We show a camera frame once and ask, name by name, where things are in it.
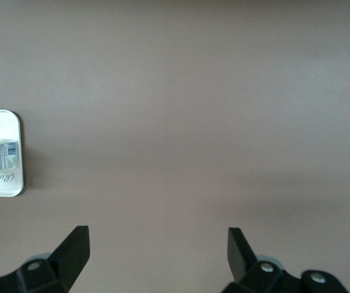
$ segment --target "tabletop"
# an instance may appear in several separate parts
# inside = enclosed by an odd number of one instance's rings
[[[240,227],[350,292],[350,1],[0,1],[0,109],[0,275],[88,225],[72,293],[216,293]]]

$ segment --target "white plastic tray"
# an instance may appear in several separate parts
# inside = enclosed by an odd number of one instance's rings
[[[17,141],[16,168],[0,173],[0,197],[14,197],[23,189],[21,131],[18,117],[7,110],[0,110],[0,139]]]

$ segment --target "logo on tray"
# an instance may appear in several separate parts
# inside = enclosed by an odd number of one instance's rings
[[[6,172],[0,174],[0,181],[11,182],[14,179],[14,174],[12,172]]]

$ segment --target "screw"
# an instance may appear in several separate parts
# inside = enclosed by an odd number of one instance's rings
[[[32,264],[29,264],[27,267],[27,270],[37,270],[40,267],[40,262],[33,262]]]
[[[264,262],[263,264],[260,265],[262,270],[264,270],[266,273],[272,273],[274,271],[274,268],[271,264]]]
[[[310,278],[319,284],[324,284],[327,280],[324,278],[324,276],[320,273],[311,273]]]

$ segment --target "tray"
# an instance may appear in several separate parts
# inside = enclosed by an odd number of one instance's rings
[[[7,110],[0,110],[0,139],[17,141],[16,168],[0,173],[0,197],[14,197],[23,189],[21,131],[18,117]]]

